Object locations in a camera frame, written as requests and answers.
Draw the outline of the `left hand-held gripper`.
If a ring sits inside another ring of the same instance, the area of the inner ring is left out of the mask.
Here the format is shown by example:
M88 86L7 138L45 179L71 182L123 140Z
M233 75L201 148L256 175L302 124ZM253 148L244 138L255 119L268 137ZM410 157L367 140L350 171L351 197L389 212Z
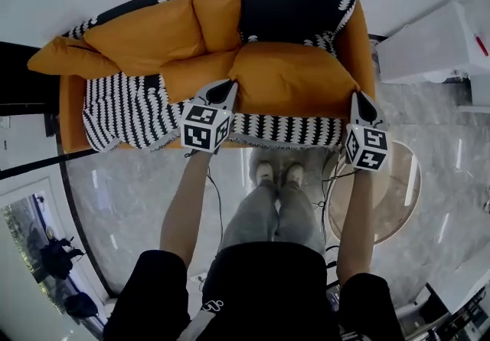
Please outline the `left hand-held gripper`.
M216 153L230 134L237 92L236 81L217 80L206 84L195 96L196 100L211 105L186 102L181 114L181 145L196 151Z

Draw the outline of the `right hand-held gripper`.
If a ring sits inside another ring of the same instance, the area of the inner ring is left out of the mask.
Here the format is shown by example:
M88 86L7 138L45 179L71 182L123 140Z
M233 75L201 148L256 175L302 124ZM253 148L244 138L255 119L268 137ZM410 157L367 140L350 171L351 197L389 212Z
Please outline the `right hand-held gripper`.
M352 94L345 149L348 163L355 169L367 171L379 171L389 153L384 112L363 91Z

